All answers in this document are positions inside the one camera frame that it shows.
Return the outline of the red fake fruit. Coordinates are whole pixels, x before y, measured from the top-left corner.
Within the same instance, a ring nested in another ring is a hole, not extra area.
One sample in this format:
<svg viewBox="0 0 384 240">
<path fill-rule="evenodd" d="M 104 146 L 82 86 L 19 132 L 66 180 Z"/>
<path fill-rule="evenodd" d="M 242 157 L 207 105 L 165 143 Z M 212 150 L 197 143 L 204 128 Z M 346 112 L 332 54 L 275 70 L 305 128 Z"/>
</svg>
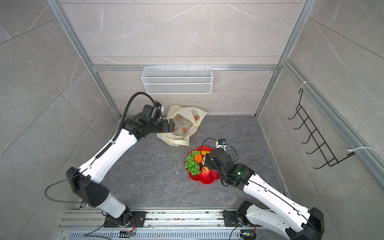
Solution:
<svg viewBox="0 0 384 240">
<path fill-rule="evenodd" d="M 209 179 L 211 176 L 210 176 L 210 169 L 208 167 L 202 167 L 201 170 L 200 170 L 200 177 L 202 179 Z"/>
</svg>

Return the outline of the orange fake fruit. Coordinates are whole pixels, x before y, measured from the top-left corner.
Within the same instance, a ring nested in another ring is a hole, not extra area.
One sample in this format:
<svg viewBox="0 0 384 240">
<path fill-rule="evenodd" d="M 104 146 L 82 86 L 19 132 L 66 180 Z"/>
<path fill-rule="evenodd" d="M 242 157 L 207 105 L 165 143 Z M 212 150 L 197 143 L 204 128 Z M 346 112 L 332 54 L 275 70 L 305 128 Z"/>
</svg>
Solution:
<svg viewBox="0 0 384 240">
<path fill-rule="evenodd" d="M 198 163 L 198 164 L 202 164 L 203 162 L 203 156 L 201 154 L 197 154 L 195 156 L 195 161 Z"/>
</svg>

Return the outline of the yellowish plastic bag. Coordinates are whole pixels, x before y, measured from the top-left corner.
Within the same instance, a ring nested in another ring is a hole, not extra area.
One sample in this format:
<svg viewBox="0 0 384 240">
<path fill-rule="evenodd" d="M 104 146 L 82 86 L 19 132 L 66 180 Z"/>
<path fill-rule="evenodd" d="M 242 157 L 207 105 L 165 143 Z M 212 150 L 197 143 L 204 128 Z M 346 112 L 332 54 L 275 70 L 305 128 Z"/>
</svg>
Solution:
<svg viewBox="0 0 384 240">
<path fill-rule="evenodd" d="M 172 133 L 157 133 L 157 137 L 172 147 L 189 146 L 190 138 L 199 129 L 207 112 L 196 107 L 171 105 L 166 119 L 175 123 Z"/>
</svg>

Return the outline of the green fake grapes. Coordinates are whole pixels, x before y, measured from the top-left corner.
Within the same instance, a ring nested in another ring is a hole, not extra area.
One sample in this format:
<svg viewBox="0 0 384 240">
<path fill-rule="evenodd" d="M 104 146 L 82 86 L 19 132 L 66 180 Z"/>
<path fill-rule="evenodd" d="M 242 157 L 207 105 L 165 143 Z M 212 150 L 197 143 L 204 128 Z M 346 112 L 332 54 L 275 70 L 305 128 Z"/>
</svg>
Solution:
<svg viewBox="0 0 384 240">
<path fill-rule="evenodd" d="M 188 156 L 186 158 L 186 162 L 185 162 L 185 169 L 188 170 L 192 176 L 200 175 L 200 173 L 201 173 L 200 170 L 203 166 L 202 164 L 198 164 L 195 161 L 195 156 L 197 154 L 200 154 L 200 151 L 192 150 L 188 154 Z"/>
</svg>

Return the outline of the red flower-shaped plate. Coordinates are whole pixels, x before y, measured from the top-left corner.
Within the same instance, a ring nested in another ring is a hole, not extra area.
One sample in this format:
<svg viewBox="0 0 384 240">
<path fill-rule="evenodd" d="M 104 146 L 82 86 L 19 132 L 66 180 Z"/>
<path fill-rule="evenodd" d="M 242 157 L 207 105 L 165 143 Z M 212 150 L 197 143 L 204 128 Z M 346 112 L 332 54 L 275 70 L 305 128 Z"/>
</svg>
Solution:
<svg viewBox="0 0 384 240">
<path fill-rule="evenodd" d="M 214 181 L 220 179 L 220 174 L 209 169 L 205 165 L 205 158 L 213 148 L 207 146 L 198 147 L 188 153 L 184 167 L 187 170 L 189 177 L 196 182 L 201 182 L 205 185 L 210 185 Z"/>
</svg>

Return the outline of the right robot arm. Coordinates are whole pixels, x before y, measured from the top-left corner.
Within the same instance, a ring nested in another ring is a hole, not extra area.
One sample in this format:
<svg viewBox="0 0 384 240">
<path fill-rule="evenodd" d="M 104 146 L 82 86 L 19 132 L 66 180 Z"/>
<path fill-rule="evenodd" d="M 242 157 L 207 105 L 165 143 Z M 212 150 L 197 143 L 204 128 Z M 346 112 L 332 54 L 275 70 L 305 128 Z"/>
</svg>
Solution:
<svg viewBox="0 0 384 240">
<path fill-rule="evenodd" d="M 267 228 L 287 240 L 320 240 L 325 232 L 324 214 L 295 203 L 271 187 L 252 169 L 234 163 L 226 151 L 216 148 L 206 155 L 205 166 L 220 174 L 223 183 L 256 198 L 268 210 L 244 201 L 237 220 L 244 226 Z"/>
</svg>

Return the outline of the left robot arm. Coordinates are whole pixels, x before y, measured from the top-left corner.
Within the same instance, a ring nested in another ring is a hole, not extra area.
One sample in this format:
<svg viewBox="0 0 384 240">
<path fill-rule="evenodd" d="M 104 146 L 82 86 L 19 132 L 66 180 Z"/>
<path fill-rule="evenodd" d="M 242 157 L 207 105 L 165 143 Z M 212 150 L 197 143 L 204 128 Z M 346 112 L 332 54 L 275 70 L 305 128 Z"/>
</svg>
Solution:
<svg viewBox="0 0 384 240">
<path fill-rule="evenodd" d="M 148 134 L 171 133 L 174 122 L 163 119 L 164 107 L 155 102 L 145 105 L 142 112 L 121 122 L 114 137 L 90 160 L 79 168 L 67 170 L 73 192 L 91 206 L 119 219 L 129 208 L 113 196 L 101 182 L 119 158 Z"/>
</svg>

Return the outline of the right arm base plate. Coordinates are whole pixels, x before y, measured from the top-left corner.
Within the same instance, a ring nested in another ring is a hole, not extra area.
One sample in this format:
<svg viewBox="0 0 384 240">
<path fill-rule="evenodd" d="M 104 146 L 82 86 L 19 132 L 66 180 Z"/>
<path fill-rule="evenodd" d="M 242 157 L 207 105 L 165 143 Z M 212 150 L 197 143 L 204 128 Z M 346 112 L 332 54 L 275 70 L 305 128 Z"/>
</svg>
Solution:
<svg viewBox="0 0 384 240">
<path fill-rule="evenodd" d="M 261 227 L 260 225 L 251 224 L 249 220 L 246 219 L 245 216 L 241 215 L 237 211 L 222 211 L 222 216 L 225 221 L 226 227 Z"/>
</svg>

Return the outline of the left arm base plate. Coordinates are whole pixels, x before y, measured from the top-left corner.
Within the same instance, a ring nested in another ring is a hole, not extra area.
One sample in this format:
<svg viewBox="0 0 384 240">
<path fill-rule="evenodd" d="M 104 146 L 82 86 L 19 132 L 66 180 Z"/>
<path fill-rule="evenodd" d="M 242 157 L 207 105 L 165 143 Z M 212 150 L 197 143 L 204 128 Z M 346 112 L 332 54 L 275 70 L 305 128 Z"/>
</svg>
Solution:
<svg viewBox="0 0 384 240">
<path fill-rule="evenodd" d="M 119 218 L 113 218 L 107 214 L 103 227 L 104 228 L 142 228 L 144 226 L 145 211 L 124 212 Z"/>
</svg>

